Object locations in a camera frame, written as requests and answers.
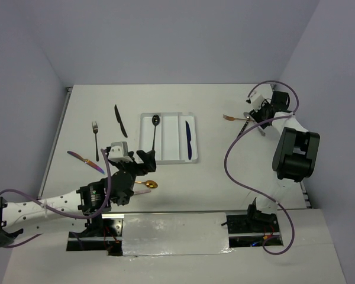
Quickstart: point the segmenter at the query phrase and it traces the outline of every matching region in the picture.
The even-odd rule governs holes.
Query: silver fork
[[[92,122],[92,129],[93,133],[95,134],[95,141],[96,141],[96,162],[99,161],[99,150],[97,148],[97,133],[99,132],[99,127],[97,126],[97,122],[93,121]]]

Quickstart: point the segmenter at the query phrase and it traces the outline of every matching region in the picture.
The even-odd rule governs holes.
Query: black spoon
[[[156,132],[156,127],[159,125],[159,123],[160,123],[160,117],[159,117],[159,115],[154,115],[153,116],[153,118],[151,119],[151,121],[152,121],[152,123],[153,123],[153,125],[155,126],[154,127],[154,140],[153,140],[153,149],[152,150],[154,150],[154,148],[155,148],[155,132]]]

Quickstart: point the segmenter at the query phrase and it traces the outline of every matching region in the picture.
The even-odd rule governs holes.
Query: fork
[[[234,121],[234,120],[252,121],[252,120],[246,120],[244,118],[229,117],[228,115],[225,115],[225,114],[223,114],[222,117],[225,118],[226,120],[229,120],[229,121]]]
[[[96,141],[96,162],[99,161],[99,151],[97,148],[97,133],[99,132],[99,127],[97,126],[97,122],[93,121],[92,122],[92,129],[93,129],[93,133],[95,134],[95,141]]]

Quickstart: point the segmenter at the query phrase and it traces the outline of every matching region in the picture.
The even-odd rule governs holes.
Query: spoon
[[[247,111],[245,111],[243,113],[243,116],[248,119],[247,121],[251,121],[251,115]],[[260,127],[257,127],[257,129],[259,130],[259,132],[262,136],[266,136],[266,133]]]
[[[154,150],[155,148],[155,132],[156,132],[156,127],[159,125],[160,123],[160,117],[159,115],[154,115],[153,118],[151,119],[153,125],[154,125],[154,140],[153,140],[153,148],[152,150]]]
[[[143,183],[148,188],[157,188],[158,187],[158,184],[153,180],[147,180],[145,182],[135,182],[135,183]]]

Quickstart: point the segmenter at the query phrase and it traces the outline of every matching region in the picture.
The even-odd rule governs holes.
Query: knife
[[[185,129],[187,131],[188,159],[190,160],[192,158],[191,129],[187,121],[185,121]]]
[[[124,124],[122,123],[121,116],[120,116],[120,113],[118,112],[117,105],[114,105],[114,112],[116,113],[117,122],[120,124],[122,134],[126,138],[128,138],[128,134],[126,134],[125,127],[124,127]]]
[[[84,159],[81,155],[76,154],[75,152],[72,151],[67,151],[68,154],[70,154],[71,156],[74,156],[75,158],[79,159],[80,161],[86,163],[88,166],[93,167],[95,170],[98,170],[99,172],[101,172],[103,175],[105,174],[104,170],[101,169],[97,164],[95,164],[94,162],[88,160],[88,159]]]

